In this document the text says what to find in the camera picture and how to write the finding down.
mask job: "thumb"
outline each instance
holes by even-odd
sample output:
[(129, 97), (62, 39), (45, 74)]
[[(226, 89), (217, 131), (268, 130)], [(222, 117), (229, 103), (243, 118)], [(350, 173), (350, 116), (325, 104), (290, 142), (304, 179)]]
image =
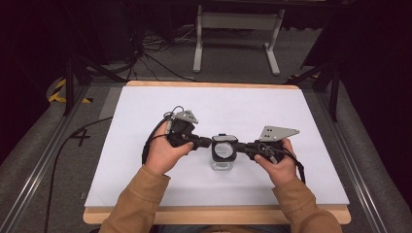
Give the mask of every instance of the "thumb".
[(189, 142), (189, 143), (186, 143), (176, 148), (176, 153), (179, 156), (183, 156), (183, 155), (188, 154), (192, 148), (193, 148), (193, 142)]
[(260, 165), (266, 172), (269, 172), (269, 168), (273, 165), (273, 163), (267, 161), (264, 157), (260, 155), (255, 155), (255, 161)]

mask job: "person's right hand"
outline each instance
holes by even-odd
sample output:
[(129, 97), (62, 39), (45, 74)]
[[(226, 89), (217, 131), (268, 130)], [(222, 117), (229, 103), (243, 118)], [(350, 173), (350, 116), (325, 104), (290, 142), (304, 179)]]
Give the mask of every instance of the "person's right hand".
[[(290, 151), (295, 156), (291, 140), (283, 139), (282, 143), (284, 149)], [(278, 164), (273, 164), (257, 154), (255, 155), (255, 161), (269, 174), (270, 180), (276, 186), (283, 186), (296, 178), (296, 165), (288, 156), (285, 156)]]

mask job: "metal stand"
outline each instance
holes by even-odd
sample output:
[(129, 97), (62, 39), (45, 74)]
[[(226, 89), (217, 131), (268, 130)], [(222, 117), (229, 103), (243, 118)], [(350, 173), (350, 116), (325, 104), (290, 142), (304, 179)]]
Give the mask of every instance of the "metal stand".
[(235, 28), (272, 30), (272, 38), (269, 43), (264, 44), (264, 47), (272, 74), (275, 76), (280, 75), (273, 48), (281, 28), (284, 13), (285, 10), (280, 10), (278, 15), (203, 13), (202, 6), (198, 6), (196, 22), (197, 43), (194, 53), (193, 72), (200, 72), (203, 50), (202, 28)]

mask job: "black curtain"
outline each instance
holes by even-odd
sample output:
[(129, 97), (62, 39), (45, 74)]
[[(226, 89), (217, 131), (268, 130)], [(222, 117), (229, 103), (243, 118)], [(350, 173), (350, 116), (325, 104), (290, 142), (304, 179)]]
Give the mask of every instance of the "black curtain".
[(0, 164), (48, 108), (48, 87), (62, 74), (59, 37), (36, 1), (0, 3)]

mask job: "hand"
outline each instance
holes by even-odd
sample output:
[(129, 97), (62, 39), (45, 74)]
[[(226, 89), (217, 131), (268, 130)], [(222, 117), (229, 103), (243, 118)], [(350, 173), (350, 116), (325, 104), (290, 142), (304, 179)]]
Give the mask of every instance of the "hand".
[[(163, 135), (166, 132), (167, 122), (164, 122), (156, 130), (154, 137)], [(146, 167), (161, 175), (170, 171), (185, 154), (188, 154), (193, 148), (193, 143), (186, 143), (178, 148), (170, 146), (166, 139), (166, 135), (157, 137), (152, 140), (149, 149)]]
[[(283, 147), (296, 157), (292, 150), (291, 140), (283, 139), (282, 143)], [(283, 186), (296, 177), (296, 165), (288, 156), (285, 156), (278, 164), (273, 164), (257, 154), (255, 161), (269, 174), (270, 180), (276, 186)]]

